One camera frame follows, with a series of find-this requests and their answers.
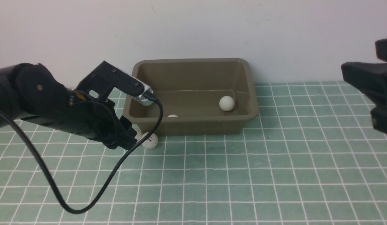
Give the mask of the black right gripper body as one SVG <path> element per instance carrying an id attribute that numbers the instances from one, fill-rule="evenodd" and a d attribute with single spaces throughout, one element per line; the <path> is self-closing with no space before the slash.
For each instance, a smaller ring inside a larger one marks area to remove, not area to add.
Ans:
<path id="1" fill-rule="evenodd" d="M 375 41 L 375 52 L 383 63 L 346 62 L 341 70 L 344 81 L 375 104 L 372 126 L 387 135 L 387 38 Z"/>

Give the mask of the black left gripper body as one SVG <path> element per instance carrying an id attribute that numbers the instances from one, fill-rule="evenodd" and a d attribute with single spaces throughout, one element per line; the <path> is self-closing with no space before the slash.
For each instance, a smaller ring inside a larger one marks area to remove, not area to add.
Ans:
<path id="1" fill-rule="evenodd" d="M 65 107 L 50 113 L 50 127 L 106 146 L 106 142 L 121 139 L 122 126 L 114 106 L 109 99 L 98 102 L 89 94 L 69 89 Z"/>

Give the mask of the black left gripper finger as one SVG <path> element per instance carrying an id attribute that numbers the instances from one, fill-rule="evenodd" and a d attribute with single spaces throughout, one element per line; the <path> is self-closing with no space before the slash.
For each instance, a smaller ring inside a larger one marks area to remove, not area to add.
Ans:
<path id="1" fill-rule="evenodd" d="M 106 147 L 112 150 L 115 150 L 117 148 L 122 148 L 124 150 L 130 150 L 135 144 L 137 143 L 137 140 L 135 138 L 121 138 L 116 139 L 115 141 L 109 141 L 106 142 Z"/>
<path id="2" fill-rule="evenodd" d="M 137 142 L 136 136 L 138 133 L 133 128 L 132 123 L 123 115 L 120 117 L 119 121 L 122 126 L 122 134 L 121 134 L 122 140 L 129 143 L 136 143 Z"/>

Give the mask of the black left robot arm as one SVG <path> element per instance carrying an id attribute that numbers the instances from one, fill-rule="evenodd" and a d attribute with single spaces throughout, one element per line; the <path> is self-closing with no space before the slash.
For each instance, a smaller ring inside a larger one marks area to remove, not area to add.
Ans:
<path id="1" fill-rule="evenodd" d="M 75 89 L 55 80 L 42 64 L 21 63 L 0 69 L 0 110 L 11 120 L 100 142 L 109 149 L 131 149 L 137 132 L 124 116 L 117 117 L 109 99 L 125 75 L 103 61 Z"/>

